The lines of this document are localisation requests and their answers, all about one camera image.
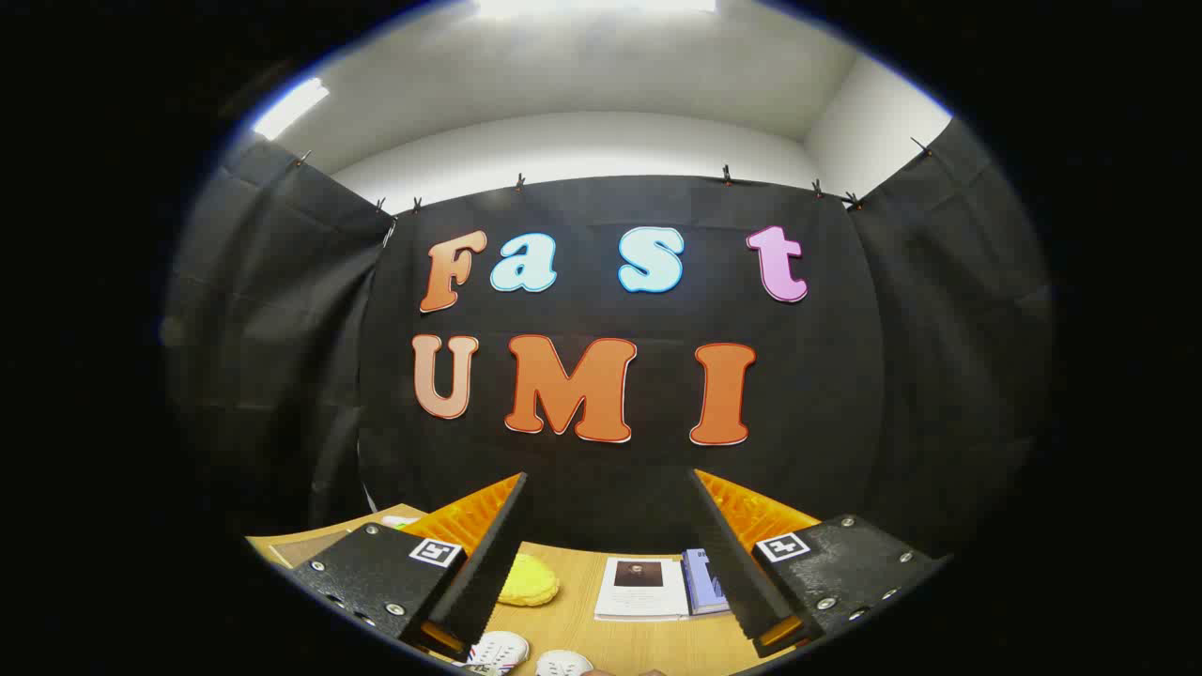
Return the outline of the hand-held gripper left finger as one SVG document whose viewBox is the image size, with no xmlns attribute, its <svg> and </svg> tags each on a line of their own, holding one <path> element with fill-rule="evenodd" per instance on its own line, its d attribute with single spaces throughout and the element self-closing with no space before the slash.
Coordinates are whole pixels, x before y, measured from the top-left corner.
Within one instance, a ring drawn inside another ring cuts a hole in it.
<svg viewBox="0 0 1202 676">
<path fill-rule="evenodd" d="M 523 542 L 526 482 L 519 472 L 404 528 L 361 524 L 288 580 L 393 642 L 465 660 Z"/>
</svg>

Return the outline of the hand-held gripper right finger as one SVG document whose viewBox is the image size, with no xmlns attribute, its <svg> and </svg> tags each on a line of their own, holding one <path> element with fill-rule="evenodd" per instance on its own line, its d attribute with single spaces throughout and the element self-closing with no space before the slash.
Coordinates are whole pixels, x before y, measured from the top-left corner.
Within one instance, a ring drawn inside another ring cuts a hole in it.
<svg viewBox="0 0 1202 676">
<path fill-rule="evenodd" d="M 696 468 L 688 484 L 696 538 L 760 658 L 874 619 L 950 562 L 863 516 L 815 518 Z"/>
</svg>

